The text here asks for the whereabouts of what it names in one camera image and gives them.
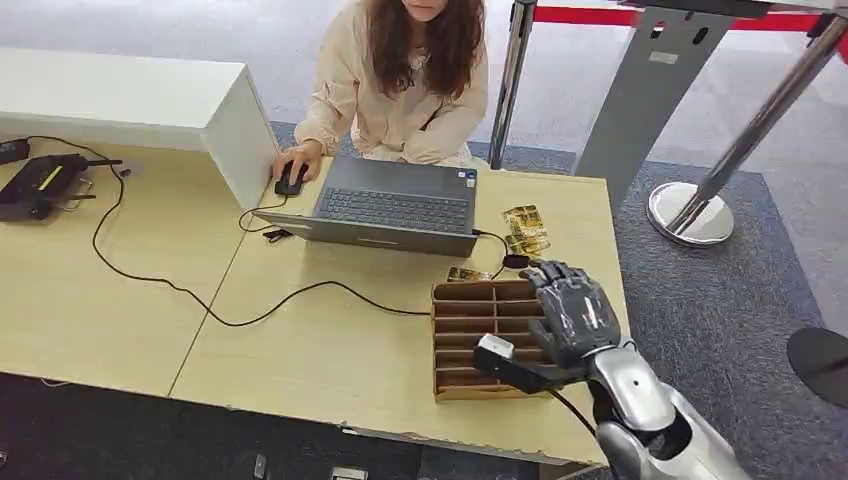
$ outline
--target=laptop keyboard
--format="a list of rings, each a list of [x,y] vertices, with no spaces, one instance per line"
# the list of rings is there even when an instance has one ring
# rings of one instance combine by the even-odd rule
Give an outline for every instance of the laptop keyboard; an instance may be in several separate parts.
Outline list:
[[[327,188],[318,216],[433,232],[466,233],[468,202],[397,193]]]

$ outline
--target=woman's right hand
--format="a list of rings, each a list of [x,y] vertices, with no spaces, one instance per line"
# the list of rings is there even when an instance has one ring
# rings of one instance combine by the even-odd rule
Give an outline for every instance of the woman's right hand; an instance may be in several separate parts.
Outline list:
[[[317,140],[307,140],[301,145],[283,150],[277,155],[277,159],[274,160],[274,165],[271,168],[274,181],[280,181],[283,176],[283,169],[289,162],[292,162],[292,174],[289,176],[290,185],[294,185],[297,181],[301,167],[307,169],[303,181],[314,180],[321,173],[321,153],[323,150],[324,147]]]

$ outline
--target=robotic arm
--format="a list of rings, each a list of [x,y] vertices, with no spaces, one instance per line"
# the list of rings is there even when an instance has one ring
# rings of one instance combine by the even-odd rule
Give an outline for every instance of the robotic arm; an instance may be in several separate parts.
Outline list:
[[[625,478],[750,479],[683,395],[662,383],[635,348],[620,346],[618,319],[596,281],[561,262],[531,266],[521,277],[533,284],[546,318],[531,321],[530,332],[557,367],[516,362],[512,344],[486,335],[474,350],[477,370],[531,394],[587,382],[596,441]]]

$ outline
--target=cardboard organizer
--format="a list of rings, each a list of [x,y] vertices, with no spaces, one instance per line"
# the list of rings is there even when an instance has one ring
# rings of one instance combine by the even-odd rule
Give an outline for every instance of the cardboard organizer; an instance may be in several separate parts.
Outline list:
[[[515,345],[514,357],[552,365],[527,327],[544,319],[535,293],[524,280],[458,282],[433,287],[433,391],[436,400],[526,396],[510,385],[480,375],[471,357],[480,338],[497,335]]]

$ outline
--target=power adapter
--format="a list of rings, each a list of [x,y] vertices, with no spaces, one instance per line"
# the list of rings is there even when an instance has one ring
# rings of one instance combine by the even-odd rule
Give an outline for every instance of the power adapter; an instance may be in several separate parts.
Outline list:
[[[0,143],[0,165],[29,158],[29,141],[26,139]]]

